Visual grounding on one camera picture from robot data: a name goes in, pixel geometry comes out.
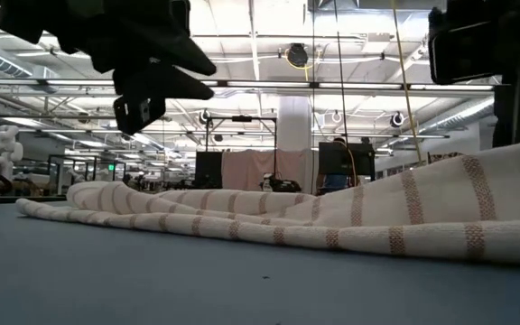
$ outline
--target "gray table surface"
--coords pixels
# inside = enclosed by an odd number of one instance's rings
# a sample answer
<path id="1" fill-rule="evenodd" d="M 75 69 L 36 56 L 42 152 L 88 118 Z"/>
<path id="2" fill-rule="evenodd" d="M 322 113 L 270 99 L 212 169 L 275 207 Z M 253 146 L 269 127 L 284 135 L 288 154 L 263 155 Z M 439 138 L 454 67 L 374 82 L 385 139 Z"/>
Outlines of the gray table surface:
<path id="1" fill-rule="evenodd" d="M 520 324 L 520 268 L 18 217 L 0 204 L 0 324 Z"/>

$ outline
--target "pink curtain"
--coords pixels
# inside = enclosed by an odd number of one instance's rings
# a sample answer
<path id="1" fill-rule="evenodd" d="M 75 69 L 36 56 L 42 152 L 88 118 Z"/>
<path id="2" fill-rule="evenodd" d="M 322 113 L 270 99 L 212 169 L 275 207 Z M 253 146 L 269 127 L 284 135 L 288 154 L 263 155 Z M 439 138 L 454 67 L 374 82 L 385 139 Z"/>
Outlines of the pink curtain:
<path id="1" fill-rule="evenodd" d="M 304 183 L 305 152 L 276 153 L 276 171 L 282 180 Z M 265 173 L 274 173 L 274 152 L 246 150 L 222 155 L 222 187 L 227 190 L 261 190 Z"/>

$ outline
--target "yellow cable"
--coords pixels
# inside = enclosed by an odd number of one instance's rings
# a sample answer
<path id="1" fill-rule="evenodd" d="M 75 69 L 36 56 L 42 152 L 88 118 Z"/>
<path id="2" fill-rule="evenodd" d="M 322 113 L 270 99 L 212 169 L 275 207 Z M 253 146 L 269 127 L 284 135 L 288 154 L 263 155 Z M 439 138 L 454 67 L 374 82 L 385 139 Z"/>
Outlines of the yellow cable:
<path id="1" fill-rule="evenodd" d="M 306 81 L 308 81 L 308 69 L 311 69 L 314 67 L 314 63 L 312 63 L 312 65 L 310 67 L 296 67 L 295 65 L 293 65 L 290 60 L 288 60 L 288 51 L 290 49 L 286 49 L 286 51 L 284 51 L 284 58 L 286 59 L 286 62 L 288 62 L 288 64 L 297 69 L 297 70 L 304 70 L 304 77 L 306 78 Z M 316 60 L 318 60 L 320 58 L 320 52 L 318 52 L 317 56 L 316 56 Z"/>
<path id="2" fill-rule="evenodd" d="M 416 149 L 416 155 L 419 159 L 419 163 L 423 160 L 421 157 L 421 149 L 419 148 L 419 141 L 416 138 L 416 129 L 413 121 L 413 112 L 411 111 L 411 100 L 408 97 L 408 87 L 406 86 L 406 71 L 404 70 L 403 60 L 403 47 L 401 46 L 401 35 L 398 32 L 398 20 L 396 19 L 396 0 L 391 0 L 391 6 L 393 7 L 393 17 L 395 18 L 395 29 L 396 29 L 396 43 L 398 44 L 398 57 L 401 62 L 401 71 L 403 72 L 403 88 L 404 96 L 406 97 L 406 110 L 408 111 L 408 118 L 411 123 L 411 131 L 413 131 L 414 147 Z"/>
<path id="3" fill-rule="evenodd" d="M 352 161 L 352 175 L 354 176 L 354 186 L 358 186 L 360 184 L 360 181 L 357 177 L 357 166 L 354 164 L 354 157 L 352 156 L 352 152 L 350 151 L 350 149 L 348 149 L 348 146 L 347 144 L 343 143 L 342 141 L 333 141 L 334 143 L 337 143 L 337 144 L 342 144 L 344 145 L 345 148 L 347 148 L 347 151 L 348 151 L 348 154 L 350 155 L 350 161 Z"/>

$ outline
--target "black monitor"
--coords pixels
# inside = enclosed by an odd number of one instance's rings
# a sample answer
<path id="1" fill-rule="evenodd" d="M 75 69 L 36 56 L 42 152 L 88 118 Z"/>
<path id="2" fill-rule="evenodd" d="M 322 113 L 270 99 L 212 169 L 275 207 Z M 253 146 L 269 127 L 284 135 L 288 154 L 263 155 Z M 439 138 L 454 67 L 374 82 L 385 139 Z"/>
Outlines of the black monitor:
<path id="1" fill-rule="evenodd" d="M 196 153 L 196 175 L 193 184 L 198 187 L 222 188 L 222 154 Z"/>
<path id="2" fill-rule="evenodd" d="M 352 161 L 347 147 L 339 143 L 318 143 L 319 174 L 352 175 Z M 375 150 L 372 144 L 348 144 L 354 157 L 357 175 L 375 179 Z"/>

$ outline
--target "striped towel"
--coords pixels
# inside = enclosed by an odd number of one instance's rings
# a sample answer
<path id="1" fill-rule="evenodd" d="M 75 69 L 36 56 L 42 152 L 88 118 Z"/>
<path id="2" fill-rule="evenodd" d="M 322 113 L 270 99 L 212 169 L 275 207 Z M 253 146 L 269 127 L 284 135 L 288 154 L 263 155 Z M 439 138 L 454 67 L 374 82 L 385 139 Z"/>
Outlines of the striped towel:
<path id="1" fill-rule="evenodd" d="M 520 144 L 437 162 L 322 197 L 240 190 L 144 194 L 73 185 L 75 209 L 25 199 L 25 215 L 95 226 L 520 264 Z"/>

